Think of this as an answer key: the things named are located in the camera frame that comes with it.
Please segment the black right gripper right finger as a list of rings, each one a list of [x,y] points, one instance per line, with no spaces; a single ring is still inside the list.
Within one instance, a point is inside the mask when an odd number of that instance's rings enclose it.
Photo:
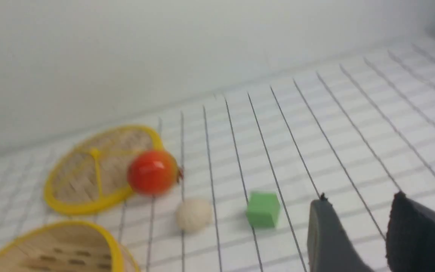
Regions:
[[[435,272],[435,211],[397,192],[386,233],[392,272]]]

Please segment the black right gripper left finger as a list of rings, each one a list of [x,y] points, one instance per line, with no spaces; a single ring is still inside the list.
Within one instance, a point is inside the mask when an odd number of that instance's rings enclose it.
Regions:
[[[307,254],[311,272],[372,272],[355,250],[324,193],[310,203]]]

